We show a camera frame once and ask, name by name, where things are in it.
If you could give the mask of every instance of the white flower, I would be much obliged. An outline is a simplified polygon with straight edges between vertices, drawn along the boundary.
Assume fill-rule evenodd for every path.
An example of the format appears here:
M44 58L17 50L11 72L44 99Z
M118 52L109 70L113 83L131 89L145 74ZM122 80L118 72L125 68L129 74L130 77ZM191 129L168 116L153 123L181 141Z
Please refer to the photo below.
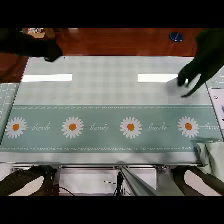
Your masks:
M63 135L66 135L66 138L75 138L76 136L82 134L81 131L83 130L83 126L84 125L82 120L80 120L78 117L69 117L65 122L63 122Z
M194 118L190 117L182 117L179 119L178 125L179 131L182 131L182 135L185 135L185 137L193 138L197 136L198 132L198 124L194 120Z
M126 135L126 138L135 138L141 134L140 131L142 130L140 121L134 117L123 119L120 127L120 131L123 131L123 135Z
M8 138L17 138L23 134L23 131L26 130L26 127L27 125L25 119L22 119L21 117L15 117L7 124L5 129L6 135L8 135Z

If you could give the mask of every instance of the blue object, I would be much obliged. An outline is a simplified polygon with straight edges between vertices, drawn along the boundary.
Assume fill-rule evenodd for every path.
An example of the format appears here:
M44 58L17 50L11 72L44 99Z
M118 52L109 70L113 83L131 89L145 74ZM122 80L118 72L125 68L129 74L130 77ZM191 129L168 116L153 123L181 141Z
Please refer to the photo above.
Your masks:
M179 32L172 32L170 34L170 39L174 42L182 42L184 40L184 35Z

